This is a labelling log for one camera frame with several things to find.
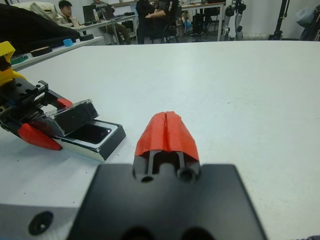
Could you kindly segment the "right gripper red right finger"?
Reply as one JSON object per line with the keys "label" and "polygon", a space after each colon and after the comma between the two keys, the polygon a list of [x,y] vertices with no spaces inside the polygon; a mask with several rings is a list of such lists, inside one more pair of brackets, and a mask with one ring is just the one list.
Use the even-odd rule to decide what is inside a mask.
{"label": "right gripper red right finger", "polygon": [[181,116],[173,111],[166,112],[166,143],[177,177],[185,183],[196,182],[201,171],[197,145]]}

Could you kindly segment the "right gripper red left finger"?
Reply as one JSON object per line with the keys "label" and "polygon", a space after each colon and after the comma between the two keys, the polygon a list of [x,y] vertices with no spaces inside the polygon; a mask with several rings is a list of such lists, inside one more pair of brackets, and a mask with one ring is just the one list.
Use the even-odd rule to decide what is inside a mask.
{"label": "right gripper red left finger", "polygon": [[155,173],[155,155],[167,150],[165,140],[166,113],[155,114],[139,138],[133,160],[133,175],[136,180],[152,177]]}

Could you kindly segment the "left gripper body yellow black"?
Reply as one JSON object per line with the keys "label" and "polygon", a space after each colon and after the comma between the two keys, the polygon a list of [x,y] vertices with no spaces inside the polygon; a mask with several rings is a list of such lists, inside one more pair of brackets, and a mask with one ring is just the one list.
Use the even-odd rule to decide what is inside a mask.
{"label": "left gripper body yellow black", "polygon": [[42,107],[61,108],[59,94],[41,80],[33,85],[13,70],[15,48],[9,41],[0,43],[0,127],[19,136],[19,129],[43,113]]}

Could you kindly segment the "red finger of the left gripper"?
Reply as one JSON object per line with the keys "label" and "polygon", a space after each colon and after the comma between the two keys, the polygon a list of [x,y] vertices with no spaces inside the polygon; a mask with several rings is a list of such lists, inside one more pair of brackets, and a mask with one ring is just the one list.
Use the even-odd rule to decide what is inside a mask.
{"label": "red finger of the left gripper", "polygon": [[58,98],[56,100],[56,103],[58,105],[59,108],[68,108],[71,107],[73,105],[73,103],[65,98]]}
{"label": "red finger of the left gripper", "polygon": [[38,146],[44,149],[60,151],[62,146],[58,144],[55,140],[45,135],[43,132],[29,125],[28,123],[24,123],[18,130],[18,135],[25,142]]}

